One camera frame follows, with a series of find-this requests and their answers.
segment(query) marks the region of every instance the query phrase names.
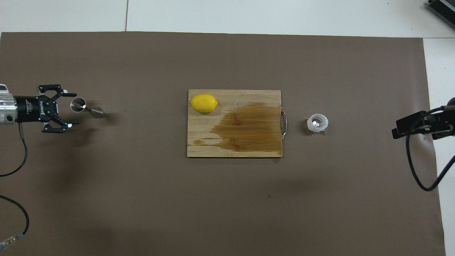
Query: white tile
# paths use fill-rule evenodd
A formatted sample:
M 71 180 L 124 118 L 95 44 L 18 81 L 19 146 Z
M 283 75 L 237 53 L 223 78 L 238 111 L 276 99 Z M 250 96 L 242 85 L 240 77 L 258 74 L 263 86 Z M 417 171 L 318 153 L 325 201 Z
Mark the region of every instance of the white tile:
M 425 0 L 129 0 L 128 31 L 455 37 Z
M 0 32 L 124 31 L 126 0 L 0 0 Z
M 430 107 L 446 105 L 455 97 L 455 39 L 424 39 Z M 455 137 L 434 141 L 438 171 L 455 154 Z M 445 251 L 455 256 L 455 166 L 439 184 Z

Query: wooden cutting board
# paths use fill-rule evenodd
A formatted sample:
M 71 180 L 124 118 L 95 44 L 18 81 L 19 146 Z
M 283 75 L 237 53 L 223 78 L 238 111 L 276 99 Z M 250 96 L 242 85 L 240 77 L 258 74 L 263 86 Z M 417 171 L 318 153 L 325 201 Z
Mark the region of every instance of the wooden cutting board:
M 208 93 L 218 101 L 210 113 L 189 101 Z M 189 90 L 188 157 L 282 157 L 280 90 Z

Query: yellow lemon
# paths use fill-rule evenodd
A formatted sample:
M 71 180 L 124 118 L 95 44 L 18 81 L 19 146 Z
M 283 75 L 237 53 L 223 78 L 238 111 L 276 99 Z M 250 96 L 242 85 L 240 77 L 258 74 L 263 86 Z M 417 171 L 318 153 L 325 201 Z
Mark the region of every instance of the yellow lemon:
M 196 111 L 208 113 L 217 107 L 218 101 L 212 94 L 198 94 L 190 100 L 190 105 Z

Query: cutting board handle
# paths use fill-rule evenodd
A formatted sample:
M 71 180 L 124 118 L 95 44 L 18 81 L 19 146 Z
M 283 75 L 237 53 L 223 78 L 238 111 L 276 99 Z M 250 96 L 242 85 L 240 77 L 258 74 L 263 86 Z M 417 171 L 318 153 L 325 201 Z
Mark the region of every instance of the cutting board handle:
M 286 132 L 288 130 L 288 117 L 286 116 L 286 113 L 284 112 L 283 107 L 281 107 L 281 115 L 284 117 L 284 126 L 283 126 L 283 129 L 281 130 L 281 135 L 282 135 L 281 139 L 284 139 L 284 136 L 286 135 Z

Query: brown paper backdrop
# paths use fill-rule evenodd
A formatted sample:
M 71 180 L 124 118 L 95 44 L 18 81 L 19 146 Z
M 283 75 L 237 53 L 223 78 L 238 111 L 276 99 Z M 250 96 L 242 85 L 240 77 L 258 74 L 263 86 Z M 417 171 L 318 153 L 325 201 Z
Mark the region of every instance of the brown paper backdrop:
M 196 33 L 2 33 L 15 95 L 59 83 L 102 107 L 65 134 L 25 123 L 0 179 L 30 229 L 8 255 L 444 255 L 437 190 L 412 178 L 395 120 L 428 110 L 422 39 Z M 281 159 L 186 157 L 188 89 L 279 89 Z M 312 135 L 304 116 L 329 118 Z M 1 126 L 2 172 L 22 159 Z M 412 150 L 435 178 L 431 140 Z M 0 201 L 0 236 L 24 217 Z

